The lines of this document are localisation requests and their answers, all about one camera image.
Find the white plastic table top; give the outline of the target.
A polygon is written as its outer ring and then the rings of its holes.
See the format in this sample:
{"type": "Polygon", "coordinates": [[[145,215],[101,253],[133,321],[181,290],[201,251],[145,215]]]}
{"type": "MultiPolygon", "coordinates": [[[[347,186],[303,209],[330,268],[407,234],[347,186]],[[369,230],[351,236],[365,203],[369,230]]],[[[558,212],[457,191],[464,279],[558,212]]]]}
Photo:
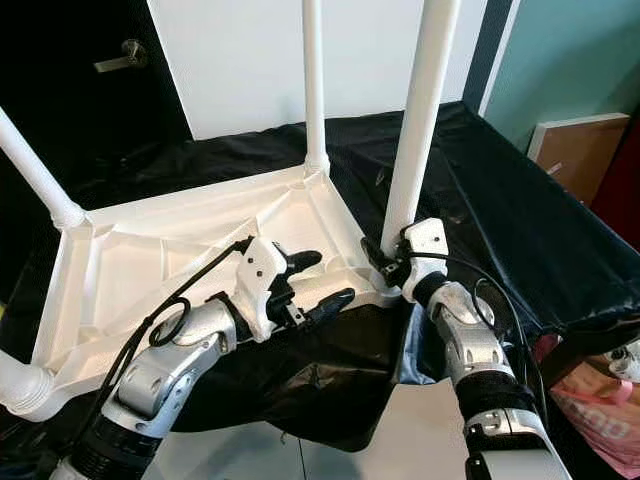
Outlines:
{"type": "Polygon", "coordinates": [[[305,166],[102,207],[61,233],[29,358],[44,375],[44,396],[99,387],[145,316],[228,244],[248,236],[288,253],[323,256],[292,276],[297,305],[314,307],[348,287],[357,306],[396,300],[372,268],[361,246],[364,232],[332,179],[305,166]]]}

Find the pink plastic bag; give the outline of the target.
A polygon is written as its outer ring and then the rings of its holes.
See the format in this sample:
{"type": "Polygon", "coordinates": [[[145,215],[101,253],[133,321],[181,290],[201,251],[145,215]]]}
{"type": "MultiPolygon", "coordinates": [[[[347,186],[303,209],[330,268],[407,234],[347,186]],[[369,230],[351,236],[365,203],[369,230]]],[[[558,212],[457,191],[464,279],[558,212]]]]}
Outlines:
{"type": "Polygon", "coordinates": [[[614,474],[640,480],[640,340],[585,358],[552,396],[614,474]]]}

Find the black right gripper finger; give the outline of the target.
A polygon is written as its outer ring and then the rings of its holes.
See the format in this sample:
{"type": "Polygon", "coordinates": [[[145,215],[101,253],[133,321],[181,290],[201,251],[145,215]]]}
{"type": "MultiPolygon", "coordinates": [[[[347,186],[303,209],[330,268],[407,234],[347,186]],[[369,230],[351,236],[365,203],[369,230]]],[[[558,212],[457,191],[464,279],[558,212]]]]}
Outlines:
{"type": "Polygon", "coordinates": [[[393,257],[389,257],[387,253],[381,250],[378,242],[372,241],[369,237],[362,237],[362,251],[365,252],[370,265],[381,276],[384,282],[396,282],[397,261],[393,257]]]}

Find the dark red fabric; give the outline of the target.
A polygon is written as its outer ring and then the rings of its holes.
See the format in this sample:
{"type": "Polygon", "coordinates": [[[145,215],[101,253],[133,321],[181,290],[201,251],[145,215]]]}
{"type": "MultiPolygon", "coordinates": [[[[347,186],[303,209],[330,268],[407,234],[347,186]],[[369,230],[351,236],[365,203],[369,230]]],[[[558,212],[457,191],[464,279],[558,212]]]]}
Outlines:
{"type": "Polygon", "coordinates": [[[628,137],[618,148],[591,210],[621,236],[640,230],[640,136],[628,137]]]}

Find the white plastic table leg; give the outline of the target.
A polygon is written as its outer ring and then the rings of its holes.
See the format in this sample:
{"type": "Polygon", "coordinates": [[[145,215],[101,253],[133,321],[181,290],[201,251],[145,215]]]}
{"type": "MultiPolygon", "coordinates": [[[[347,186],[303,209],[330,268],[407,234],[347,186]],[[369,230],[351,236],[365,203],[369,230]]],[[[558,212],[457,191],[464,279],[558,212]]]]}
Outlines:
{"type": "Polygon", "coordinates": [[[1,404],[13,415],[32,422],[51,419],[67,401],[55,388],[54,380],[45,367],[23,364],[1,349],[1,404]]]}
{"type": "Polygon", "coordinates": [[[49,210],[55,228],[65,230],[86,223],[86,211],[64,191],[3,108],[0,108],[0,147],[49,210]]]}
{"type": "Polygon", "coordinates": [[[323,60],[323,8],[321,0],[302,0],[303,76],[305,76],[305,127],[307,152],[303,166],[308,174],[328,173],[323,60]]]}
{"type": "Polygon", "coordinates": [[[461,4],[462,0],[424,1],[381,229],[381,251],[388,256],[396,253],[402,230],[415,223],[461,4]]]}

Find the brown wooden board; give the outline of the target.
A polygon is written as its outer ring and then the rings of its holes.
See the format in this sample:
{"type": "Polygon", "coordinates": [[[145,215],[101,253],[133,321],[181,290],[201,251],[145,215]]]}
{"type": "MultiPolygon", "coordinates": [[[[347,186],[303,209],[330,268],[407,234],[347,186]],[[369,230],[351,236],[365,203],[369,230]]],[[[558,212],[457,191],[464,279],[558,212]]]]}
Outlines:
{"type": "Polygon", "coordinates": [[[589,205],[611,165],[630,115],[607,113],[535,125],[527,155],[576,200],[589,205]]]}

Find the black plastic table cover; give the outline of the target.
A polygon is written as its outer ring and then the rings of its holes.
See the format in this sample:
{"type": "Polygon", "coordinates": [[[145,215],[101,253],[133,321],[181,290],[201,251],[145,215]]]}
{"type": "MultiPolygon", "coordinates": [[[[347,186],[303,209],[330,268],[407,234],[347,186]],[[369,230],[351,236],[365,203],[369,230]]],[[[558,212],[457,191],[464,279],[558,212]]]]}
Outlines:
{"type": "MultiPolygon", "coordinates": [[[[401,129],[401,111],[329,120],[332,174],[340,197],[357,223],[374,234],[387,205],[390,163],[401,129]]],[[[116,160],[91,165],[73,195],[104,202],[136,200],[298,166],[305,128],[282,125],[269,131],[233,134],[198,142],[151,143],[116,160]],[[124,166],[106,166],[124,163],[124,166]]],[[[461,102],[440,106],[431,145],[421,215],[438,215],[458,256],[494,274],[511,293],[526,337],[567,335],[584,348],[621,346],[640,335],[640,253],[618,237],[593,211],[536,168],[489,123],[461,102]]],[[[1,265],[1,294],[9,294],[3,348],[27,360],[35,342],[35,319],[44,307],[54,265],[51,227],[22,265],[1,265]]],[[[381,411],[390,399],[392,340],[436,342],[425,326],[412,324],[408,310],[356,308],[316,338],[287,340],[284,357],[248,349],[233,355],[197,383],[196,411],[179,416],[179,433],[204,433],[265,421],[308,442],[356,452],[372,442],[381,411]]],[[[416,370],[397,379],[439,378],[442,348],[404,343],[403,362],[416,370]]],[[[73,396],[70,407],[47,420],[22,420],[10,408],[0,416],[1,461],[17,462],[19,474],[35,479],[50,472],[52,452],[67,453],[91,406],[93,392],[73,396]]],[[[571,426],[564,408],[548,406],[550,435],[575,480],[631,480],[589,447],[586,434],[571,426]]],[[[14,477],[3,474],[5,479],[14,477]]]]}

